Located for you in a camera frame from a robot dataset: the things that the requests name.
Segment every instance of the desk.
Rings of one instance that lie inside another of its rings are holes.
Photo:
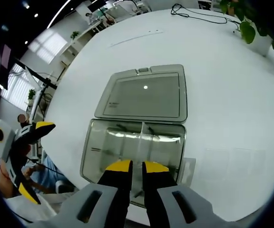
[[[182,64],[188,104],[184,157],[196,159],[191,188],[227,221],[256,211],[274,191],[274,56],[251,51],[233,33],[235,28],[233,23],[213,24],[162,10],[98,33],[55,92],[46,121],[56,128],[42,139],[43,148],[66,177],[83,188],[88,182],[79,169],[88,124],[110,76]],[[127,218],[148,224],[145,209],[134,205]]]
[[[94,36],[93,29],[95,29],[97,32],[100,32],[100,30],[97,28],[100,24],[102,24],[102,21],[98,21],[95,24],[89,26],[88,29],[82,32],[78,37],[75,38],[75,40],[63,48],[63,51],[61,51],[60,54],[60,59],[65,65],[69,66],[77,54],[82,50],[82,48],[90,41],[90,39],[92,39]]]

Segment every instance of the black cable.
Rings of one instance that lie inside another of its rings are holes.
[[[40,104],[38,104],[38,106],[39,106],[39,108],[40,108],[40,111],[41,111],[41,113],[42,113],[42,116],[43,116],[43,121],[44,121],[44,113],[43,113],[43,111],[42,111],[42,109],[41,109],[41,106],[40,106]]]
[[[206,19],[202,19],[202,18],[191,17],[191,16],[190,16],[189,14],[187,14],[187,13],[178,13],[178,11],[179,11],[181,8],[183,8],[183,9],[185,9],[185,10],[187,10],[187,11],[190,11],[190,12],[192,12],[192,13],[195,13],[195,14],[200,14],[200,15],[210,16],[210,17],[216,17],[216,18],[223,18],[223,19],[225,19],[225,21],[224,21],[224,22],[210,21],[210,20],[206,20]],[[185,7],[183,7],[181,4],[178,4],[178,3],[176,3],[176,4],[174,4],[174,5],[172,6],[171,15],[179,15],[179,16],[181,16],[181,17],[183,17],[183,18],[193,18],[193,19],[198,19],[198,20],[204,20],[204,21],[211,22],[211,23],[214,23],[214,24],[227,24],[228,21],[230,21],[230,22],[234,23],[234,24],[237,26],[237,29],[239,29],[239,27],[238,27],[237,24],[240,24],[239,22],[236,22],[236,21],[231,20],[231,19],[226,18],[226,17],[216,16],[216,15],[209,15],[209,14],[204,14],[204,13],[198,13],[198,12],[191,11],[191,10],[189,10],[189,9],[187,9],[187,8],[185,8]]]
[[[38,162],[36,162],[36,161],[33,161],[32,159],[30,159],[30,158],[27,157],[27,156],[26,156],[26,158],[27,158],[29,161],[32,161],[33,163],[35,163],[35,164],[37,164],[37,165],[43,166],[43,167],[45,167],[46,169],[48,169],[48,170],[50,170],[50,171],[53,171],[53,172],[55,172],[55,173],[57,173],[57,174],[59,174],[59,175],[65,176],[63,173],[60,173],[60,172],[55,171],[55,170],[53,170],[53,169],[51,169],[51,168],[49,168],[49,167],[47,167],[47,166],[45,166],[45,165],[43,165],[43,164],[41,164],[41,163],[38,163]]]
[[[53,75],[47,74],[47,73],[45,73],[45,72],[36,72],[36,73],[37,73],[37,74],[49,75],[49,76],[51,76],[51,77],[53,77],[53,78],[55,78],[55,79],[58,79],[57,77],[54,77]]]
[[[21,215],[18,215],[17,213],[15,213],[13,210],[11,210],[13,214],[15,214],[16,216],[18,216],[19,218],[23,219],[24,221],[28,222],[28,223],[33,223],[32,221],[22,217]]]
[[[25,71],[22,70],[20,72],[11,72],[9,73],[9,77],[21,76]]]
[[[51,96],[51,98],[52,98],[52,95],[51,95],[51,94],[44,94],[44,95],[49,95],[49,96]]]

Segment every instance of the computer monitor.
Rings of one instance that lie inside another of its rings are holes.
[[[7,45],[3,45],[0,50],[0,87],[6,90],[8,90],[10,54],[11,49]]]

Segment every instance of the window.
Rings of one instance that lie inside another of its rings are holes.
[[[66,44],[67,41],[62,36],[52,29],[47,29],[28,48],[49,64]]]
[[[11,104],[22,110],[26,110],[29,90],[34,89],[34,87],[29,83],[25,69],[19,65],[15,64],[10,72],[17,74],[10,74],[8,78],[8,90],[2,89],[0,95]]]

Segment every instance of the container lid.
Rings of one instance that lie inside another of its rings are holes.
[[[152,66],[113,74],[96,108],[95,117],[185,121],[187,98],[183,66]]]

